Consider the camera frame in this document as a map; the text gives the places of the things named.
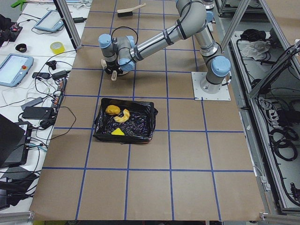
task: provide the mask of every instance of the green object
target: green object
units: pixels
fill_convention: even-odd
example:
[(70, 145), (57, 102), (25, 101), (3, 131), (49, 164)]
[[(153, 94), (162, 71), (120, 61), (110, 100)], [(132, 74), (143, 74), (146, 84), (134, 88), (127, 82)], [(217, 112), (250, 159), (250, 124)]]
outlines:
[(18, 0), (18, 1), (16, 1), (14, 4), (11, 5), (11, 8), (16, 8), (18, 5), (21, 5), (20, 10), (22, 10), (23, 5), (24, 5), (25, 3), (27, 3), (26, 0)]

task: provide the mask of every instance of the yellow potato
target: yellow potato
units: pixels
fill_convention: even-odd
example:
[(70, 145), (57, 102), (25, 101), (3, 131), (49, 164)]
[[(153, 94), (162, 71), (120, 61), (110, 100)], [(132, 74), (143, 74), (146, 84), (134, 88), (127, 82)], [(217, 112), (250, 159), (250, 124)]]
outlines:
[(125, 121), (127, 121), (129, 119), (130, 113), (127, 109), (123, 110), (123, 114), (124, 116), (120, 117), (120, 116), (115, 116), (113, 119), (114, 121), (118, 122), (118, 123), (124, 123)]
[(116, 105), (109, 105), (105, 109), (105, 113), (111, 116), (118, 115), (121, 112), (121, 109)]

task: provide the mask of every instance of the brush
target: brush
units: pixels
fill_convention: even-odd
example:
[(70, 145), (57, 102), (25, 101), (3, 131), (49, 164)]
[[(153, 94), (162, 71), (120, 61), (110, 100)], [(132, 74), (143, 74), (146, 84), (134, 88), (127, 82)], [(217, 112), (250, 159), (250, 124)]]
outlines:
[(132, 11), (142, 8), (144, 6), (146, 6), (146, 3), (143, 3), (133, 8), (118, 9), (117, 10), (118, 17), (132, 16), (133, 15)]

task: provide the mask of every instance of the black brush head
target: black brush head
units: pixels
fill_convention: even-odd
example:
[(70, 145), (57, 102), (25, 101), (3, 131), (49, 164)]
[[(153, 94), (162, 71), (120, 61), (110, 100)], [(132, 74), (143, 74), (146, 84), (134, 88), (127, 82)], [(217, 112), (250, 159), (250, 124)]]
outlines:
[(132, 16), (133, 12), (118, 13), (118, 17)]

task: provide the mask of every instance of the black plastic liner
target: black plastic liner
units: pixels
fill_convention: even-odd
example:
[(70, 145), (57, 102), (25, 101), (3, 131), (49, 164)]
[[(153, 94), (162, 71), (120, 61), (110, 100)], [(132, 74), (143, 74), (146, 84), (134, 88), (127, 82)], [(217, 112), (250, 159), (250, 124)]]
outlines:
[[(120, 117), (123, 116), (123, 110), (127, 109), (130, 113), (129, 119), (124, 123), (115, 122), (115, 116), (105, 113), (109, 105), (116, 105), (121, 109)], [(103, 142), (148, 143), (153, 137), (157, 113), (153, 102), (103, 98), (95, 120), (94, 137)], [(125, 136), (112, 135), (111, 132), (117, 128), (120, 128)]]

